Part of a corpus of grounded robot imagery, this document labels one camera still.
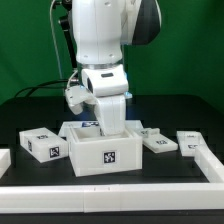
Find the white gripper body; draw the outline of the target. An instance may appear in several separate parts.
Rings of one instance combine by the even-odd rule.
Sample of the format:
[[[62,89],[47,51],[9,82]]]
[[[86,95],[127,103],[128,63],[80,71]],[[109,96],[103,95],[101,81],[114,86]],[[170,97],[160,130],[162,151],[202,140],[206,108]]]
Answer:
[[[125,129],[128,81],[122,65],[108,69],[83,69],[82,83],[95,100],[94,114],[105,135],[118,135]]]

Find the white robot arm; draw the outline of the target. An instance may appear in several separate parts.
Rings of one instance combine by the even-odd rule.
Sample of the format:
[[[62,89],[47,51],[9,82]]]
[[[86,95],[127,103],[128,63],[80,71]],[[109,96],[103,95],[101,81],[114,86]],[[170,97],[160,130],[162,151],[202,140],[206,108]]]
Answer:
[[[161,29],[157,0],[72,0],[76,60],[82,84],[106,135],[125,129],[128,81],[121,47],[145,45]]]

